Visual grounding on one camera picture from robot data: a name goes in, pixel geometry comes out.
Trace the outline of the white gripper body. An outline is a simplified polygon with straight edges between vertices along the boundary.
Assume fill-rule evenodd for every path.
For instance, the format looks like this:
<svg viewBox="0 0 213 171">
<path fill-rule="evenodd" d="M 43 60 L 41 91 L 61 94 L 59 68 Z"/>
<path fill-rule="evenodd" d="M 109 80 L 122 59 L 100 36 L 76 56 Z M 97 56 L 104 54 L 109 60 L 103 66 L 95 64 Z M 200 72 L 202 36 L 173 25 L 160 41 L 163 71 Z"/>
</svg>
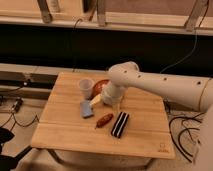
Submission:
<svg viewBox="0 0 213 171">
<path fill-rule="evenodd" d="M 108 82 L 101 91 L 101 100 L 110 106 L 118 104 L 124 93 L 125 87 L 114 85 L 112 82 Z"/>
</svg>

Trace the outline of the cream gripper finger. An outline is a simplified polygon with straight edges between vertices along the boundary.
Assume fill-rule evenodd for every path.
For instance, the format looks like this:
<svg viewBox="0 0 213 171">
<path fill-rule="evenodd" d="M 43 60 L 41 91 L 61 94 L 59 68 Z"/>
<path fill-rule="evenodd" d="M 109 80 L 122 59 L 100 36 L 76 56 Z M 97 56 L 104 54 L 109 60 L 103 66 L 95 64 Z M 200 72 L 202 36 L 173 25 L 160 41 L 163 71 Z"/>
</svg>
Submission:
<svg viewBox="0 0 213 171">
<path fill-rule="evenodd" d="M 96 105 L 100 101 L 101 101 L 101 95 L 98 94 L 90 101 L 89 105 L 90 105 L 90 107 L 93 107 L 94 105 Z"/>
<path fill-rule="evenodd" d="M 116 110 L 117 113 L 119 113 L 119 111 L 120 111 L 120 103 L 117 103 L 115 105 L 115 110 Z"/>
</svg>

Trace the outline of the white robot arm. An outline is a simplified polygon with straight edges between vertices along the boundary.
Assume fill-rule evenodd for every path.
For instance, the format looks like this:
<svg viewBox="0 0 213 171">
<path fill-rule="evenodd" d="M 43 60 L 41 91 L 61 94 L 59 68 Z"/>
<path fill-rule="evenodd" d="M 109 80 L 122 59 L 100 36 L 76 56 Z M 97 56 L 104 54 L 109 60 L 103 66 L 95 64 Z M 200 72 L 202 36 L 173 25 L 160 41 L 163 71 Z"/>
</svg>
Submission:
<svg viewBox="0 0 213 171">
<path fill-rule="evenodd" d="M 110 106 L 118 104 L 125 90 L 135 87 L 204 112 L 193 171 L 213 171 L 213 78 L 140 72 L 135 62 L 113 65 L 108 78 L 91 106 L 100 101 Z"/>
</svg>

